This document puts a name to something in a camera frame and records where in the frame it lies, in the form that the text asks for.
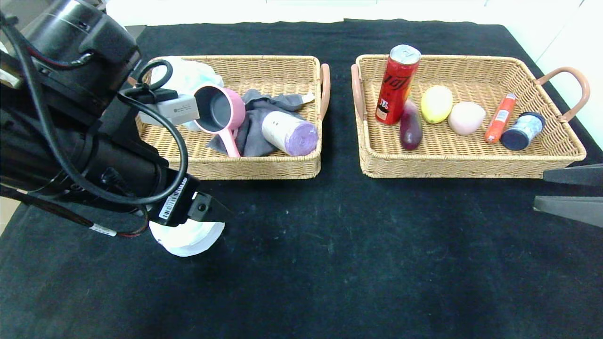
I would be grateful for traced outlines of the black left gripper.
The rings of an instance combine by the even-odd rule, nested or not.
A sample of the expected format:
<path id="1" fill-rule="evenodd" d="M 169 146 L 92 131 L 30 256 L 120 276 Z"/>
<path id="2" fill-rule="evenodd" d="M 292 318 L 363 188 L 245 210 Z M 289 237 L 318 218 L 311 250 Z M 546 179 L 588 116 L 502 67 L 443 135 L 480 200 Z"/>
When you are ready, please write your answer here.
<path id="1" fill-rule="evenodd" d="M 197 192 L 200 181 L 186 175 L 170 195 L 156 202 L 134 204 L 133 200 L 158 195 L 176 182 L 178 172 L 170 168 L 159 151 L 140 138 L 115 142 L 108 138 L 95 141 L 86 166 L 86 178 L 104 191 L 123 196 L 118 203 L 92 195 L 87 205 L 115 212 L 134 212 L 145 207 L 151 221 L 175 227 L 187 219 L 198 222 L 228 222 L 235 213 L 215 197 Z"/>

